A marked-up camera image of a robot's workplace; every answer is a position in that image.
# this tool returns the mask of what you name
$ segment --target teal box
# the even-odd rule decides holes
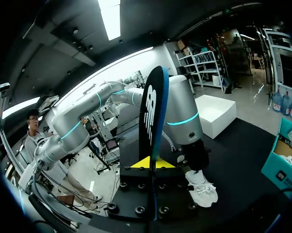
[[[292,166],[279,155],[292,156],[292,143],[288,134],[292,131],[292,122],[282,119],[271,153],[261,172],[280,190],[292,189]],[[292,198],[292,192],[285,192]]]

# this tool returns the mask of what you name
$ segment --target robotic arm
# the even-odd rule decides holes
[[[129,103],[140,107],[144,90],[140,88],[124,89],[124,83],[133,81],[134,77],[130,77],[130,80],[126,79],[123,82],[104,83],[57,114],[52,120],[52,124],[58,135],[47,139],[43,145],[37,148],[35,160],[28,173],[32,174],[35,170],[37,172],[41,169],[50,170],[55,162],[67,154],[84,148],[89,142],[90,136],[81,124],[80,118],[101,107],[109,97],[114,102]],[[169,81],[165,123],[173,134],[174,142],[182,146],[190,168],[200,170],[207,166],[208,155],[200,140],[203,133],[195,100],[185,76],[173,76]],[[28,176],[25,181],[22,181],[22,178],[23,176],[19,184],[26,189],[30,177]]]

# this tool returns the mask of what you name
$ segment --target ceiling light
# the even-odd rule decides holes
[[[22,102],[22,103],[19,103],[11,108],[8,108],[7,110],[5,110],[3,113],[2,113],[2,119],[5,119],[6,117],[10,116],[11,114],[21,110],[22,108],[26,108],[32,104],[35,104],[39,101],[40,97],[37,97],[37,98],[34,98],[34,99],[31,99],[31,100],[27,100],[25,102]]]
[[[143,53],[143,52],[147,52],[147,51],[149,51],[149,50],[152,50],[153,48],[154,48],[154,47],[149,47],[149,48],[147,48],[147,49],[137,51],[137,52],[135,52],[135,53],[132,53],[132,54],[130,54],[130,55],[128,55],[128,56],[125,56],[125,57],[123,57],[123,58],[120,58],[119,60],[114,61],[114,62],[110,63],[109,65],[103,67],[102,69],[98,70],[97,72],[95,72],[94,74],[90,75],[88,78],[86,78],[85,80],[83,80],[81,83],[79,83],[79,84],[78,84],[77,86],[75,86],[73,89],[71,89],[66,95],[64,95],[60,100],[58,100],[58,101],[55,103],[54,107],[58,106],[63,100],[65,100],[65,99],[66,99],[70,94],[72,94],[76,89],[78,89],[78,88],[79,88],[80,86],[82,86],[84,83],[86,83],[87,81],[89,81],[90,79],[92,79],[94,76],[98,75],[99,73],[103,72],[104,70],[106,70],[106,69],[108,69],[108,68],[110,68],[110,67],[112,67],[112,66],[114,66],[114,65],[116,65],[116,64],[118,64],[118,63],[120,63],[120,62],[122,62],[122,61],[124,61],[124,60],[126,60],[126,59],[129,59],[130,57],[133,57],[133,56],[136,56],[136,55],[138,55],[138,54],[140,54],[140,53]]]
[[[120,0],[98,0],[109,40],[120,36]]]
[[[74,28],[73,29],[73,34],[77,34],[78,33],[78,28]]]
[[[244,36],[244,37],[246,37],[246,38],[248,38],[248,39],[255,40],[254,38],[251,38],[251,37],[249,37],[249,36],[247,36],[247,35],[244,35],[244,34],[240,34],[240,36]]]

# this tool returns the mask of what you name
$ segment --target new balance logo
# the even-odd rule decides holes
[[[150,145],[151,145],[151,139],[152,139],[151,129],[154,123],[154,116],[155,116],[155,109],[156,109],[156,90],[153,90],[151,85],[149,85],[148,87],[146,108],[147,108],[148,113],[144,114],[144,123],[148,132]]]

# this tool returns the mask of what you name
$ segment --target white cube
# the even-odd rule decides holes
[[[236,117],[235,101],[203,95],[195,99],[204,134],[214,139]]]

